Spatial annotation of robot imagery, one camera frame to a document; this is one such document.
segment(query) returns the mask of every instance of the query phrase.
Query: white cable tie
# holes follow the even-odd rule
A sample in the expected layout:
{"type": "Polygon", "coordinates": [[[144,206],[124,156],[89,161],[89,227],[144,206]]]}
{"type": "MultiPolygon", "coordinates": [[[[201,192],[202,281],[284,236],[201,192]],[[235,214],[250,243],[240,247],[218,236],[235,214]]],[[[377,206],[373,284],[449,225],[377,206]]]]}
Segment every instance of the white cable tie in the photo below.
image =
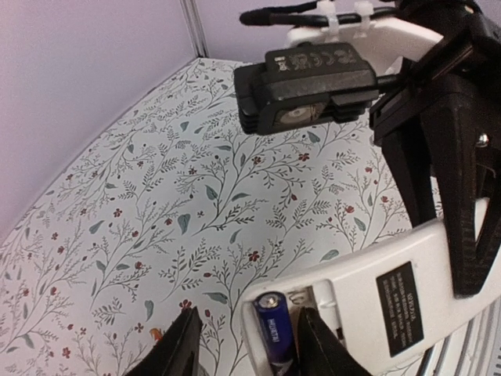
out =
{"type": "Polygon", "coordinates": [[[328,27],[324,27],[322,31],[327,33],[326,43],[339,41],[339,20],[337,19],[336,6],[330,0],[320,0],[316,4],[316,8],[322,12],[329,22],[328,27]]]}
{"type": "Polygon", "coordinates": [[[356,2],[355,12],[360,15],[362,22],[353,38],[365,38],[370,28],[370,17],[374,14],[374,5],[371,2],[356,2]]]}

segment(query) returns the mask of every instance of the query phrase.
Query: cable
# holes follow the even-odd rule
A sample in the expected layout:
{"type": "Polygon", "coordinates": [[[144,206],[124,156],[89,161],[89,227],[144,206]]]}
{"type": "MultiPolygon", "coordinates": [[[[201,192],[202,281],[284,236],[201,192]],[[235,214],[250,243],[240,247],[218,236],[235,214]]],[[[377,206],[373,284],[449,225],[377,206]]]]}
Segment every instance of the cable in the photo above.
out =
{"type": "MultiPolygon", "coordinates": [[[[296,9],[300,5],[292,7],[279,7],[279,8],[263,8],[251,10],[250,12],[242,13],[240,22],[246,26],[272,26],[272,25],[291,25],[300,27],[328,27],[329,21],[325,16],[319,15],[297,15],[287,14],[283,12],[285,8],[296,9]],[[280,12],[273,12],[274,9],[280,9],[280,12]]],[[[374,14],[370,17],[371,20],[387,16],[396,16],[398,10],[393,7],[384,6],[374,9],[374,14]]],[[[345,13],[337,16],[340,25],[357,24],[362,22],[362,17],[357,13],[345,13]]]]}

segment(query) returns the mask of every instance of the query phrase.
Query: floral backdrop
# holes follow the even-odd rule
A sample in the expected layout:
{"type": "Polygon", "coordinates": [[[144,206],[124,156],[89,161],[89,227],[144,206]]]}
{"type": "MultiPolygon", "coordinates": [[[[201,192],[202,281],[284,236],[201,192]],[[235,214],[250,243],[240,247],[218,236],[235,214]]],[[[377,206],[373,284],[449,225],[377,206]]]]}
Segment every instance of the floral backdrop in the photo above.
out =
{"type": "Polygon", "coordinates": [[[204,370],[252,374],[236,314],[248,286],[409,228],[366,117],[245,135],[238,65],[196,60],[159,85],[0,246],[0,373],[122,375],[197,306],[204,370]]]}

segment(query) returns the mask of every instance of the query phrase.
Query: black clamp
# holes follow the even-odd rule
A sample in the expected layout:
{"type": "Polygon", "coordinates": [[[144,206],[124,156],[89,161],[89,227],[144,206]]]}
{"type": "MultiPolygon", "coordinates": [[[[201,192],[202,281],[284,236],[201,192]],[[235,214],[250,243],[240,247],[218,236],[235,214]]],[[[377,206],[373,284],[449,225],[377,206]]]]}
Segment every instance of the black clamp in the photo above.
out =
{"type": "Polygon", "coordinates": [[[501,245],[501,29],[466,12],[370,111],[413,226],[435,217],[430,174],[437,179],[458,297],[481,290],[501,245]],[[490,202],[475,240],[479,197],[490,202]]]}

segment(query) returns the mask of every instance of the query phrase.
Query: battery compartment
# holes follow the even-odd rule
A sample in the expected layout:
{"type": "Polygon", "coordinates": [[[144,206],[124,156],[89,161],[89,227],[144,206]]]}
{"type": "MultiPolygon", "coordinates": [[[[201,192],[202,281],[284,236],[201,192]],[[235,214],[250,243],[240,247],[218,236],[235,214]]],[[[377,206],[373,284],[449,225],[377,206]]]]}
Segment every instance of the battery compartment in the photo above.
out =
{"type": "Polygon", "coordinates": [[[280,281],[281,283],[279,282],[278,284],[274,284],[273,282],[267,284],[265,288],[256,287],[253,291],[249,291],[249,295],[244,298],[242,306],[243,337],[249,349],[249,359],[254,365],[254,369],[258,371],[258,374],[261,376],[272,376],[268,357],[265,353],[265,343],[261,337],[258,315],[252,303],[255,298],[265,292],[277,291],[286,296],[290,322],[298,350],[300,346],[297,343],[297,323],[301,307],[316,309],[327,327],[345,345],[332,280],[326,278],[303,285],[292,284],[290,281],[280,281]]]}
{"type": "Polygon", "coordinates": [[[300,308],[310,307],[319,311],[319,315],[327,327],[344,344],[343,328],[339,319],[333,285],[330,280],[320,280],[310,286],[283,291],[283,293],[287,297],[287,308],[289,309],[290,321],[294,329],[296,342],[300,308]]]}

